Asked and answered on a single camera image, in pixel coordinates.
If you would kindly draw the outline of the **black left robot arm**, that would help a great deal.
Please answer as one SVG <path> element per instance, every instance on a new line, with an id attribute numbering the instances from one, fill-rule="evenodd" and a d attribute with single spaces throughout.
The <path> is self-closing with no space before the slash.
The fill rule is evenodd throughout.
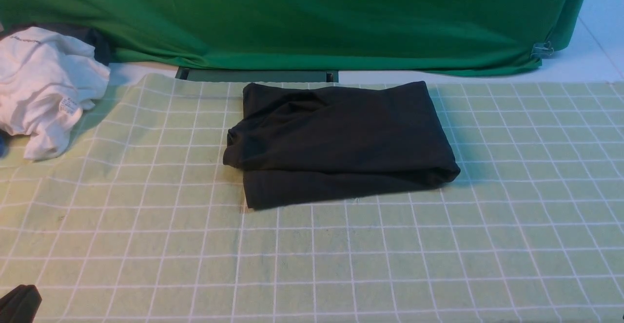
<path id="1" fill-rule="evenodd" d="M 0 299 L 0 322 L 33 323 L 41 302 L 35 285 L 18 285 Z"/>

